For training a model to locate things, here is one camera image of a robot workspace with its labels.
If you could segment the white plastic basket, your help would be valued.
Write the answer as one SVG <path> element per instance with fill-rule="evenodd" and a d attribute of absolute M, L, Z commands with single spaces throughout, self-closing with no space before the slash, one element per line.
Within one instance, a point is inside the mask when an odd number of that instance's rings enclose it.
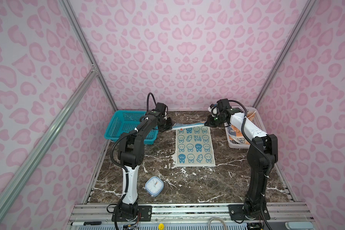
<path fill-rule="evenodd" d="M 250 144 L 242 134 L 242 123 L 244 113 L 236 113 L 230 118 L 230 124 L 225 123 L 228 145 L 232 149 L 248 149 Z M 259 116 L 258 111 L 253 107 L 247 107 L 247 117 L 244 124 L 244 134 L 250 140 L 255 137 L 265 137 L 267 132 Z"/>

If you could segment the blue bunny pattern towel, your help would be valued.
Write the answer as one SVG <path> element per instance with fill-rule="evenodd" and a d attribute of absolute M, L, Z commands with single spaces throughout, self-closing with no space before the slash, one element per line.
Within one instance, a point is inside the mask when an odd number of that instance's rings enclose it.
<path fill-rule="evenodd" d="M 215 167 L 210 128 L 203 123 L 176 124 L 175 162 L 178 167 Z"/>

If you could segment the teal plastic basket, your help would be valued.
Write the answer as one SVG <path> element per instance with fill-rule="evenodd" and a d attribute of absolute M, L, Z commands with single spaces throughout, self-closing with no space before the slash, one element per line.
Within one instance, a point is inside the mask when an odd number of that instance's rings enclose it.
<path fill-rule="evenodd" d="M 121 134 L 132 131 L 140 124 L 140 118 L 145 116 L 145 111 L 119 110 L 112 116 L 106 128 L 104 138 L 116 142 Z"/>

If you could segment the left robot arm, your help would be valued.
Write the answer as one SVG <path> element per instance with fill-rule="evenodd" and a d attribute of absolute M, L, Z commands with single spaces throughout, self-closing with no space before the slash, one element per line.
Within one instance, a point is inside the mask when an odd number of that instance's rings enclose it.
<path fill-rule="evenodd" d="M 113 210 L 113 221 L 136 221 L 138 213 L 138 172 L 145 156 L 144 140 L 154 129 L 164 132 L 172 128 L 167 112 L 153 109 L 141 117 L 139 124 L 130 132 L 123 133 L 112 147 L 110 159 L 122 169 L 123 192 Z"/>

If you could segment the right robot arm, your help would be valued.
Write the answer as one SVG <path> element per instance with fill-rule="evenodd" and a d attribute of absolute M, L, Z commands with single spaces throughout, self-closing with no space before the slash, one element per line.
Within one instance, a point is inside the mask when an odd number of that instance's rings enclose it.
<path fill-rule="evenodd" d="M 267 181 L 278 161 L 278 139 L 275 135 L 267 134 L 257 127 L 238 108 L 222 111 L 214 108 L 205 126 L 218 127 L 224 124 L 231 124 L 241 129 L 242 135 L 250 143 L 247 161 L 251 167 L 251 179 L 243 204 L 243 215 L 247 219 L 264 217 Z"/>

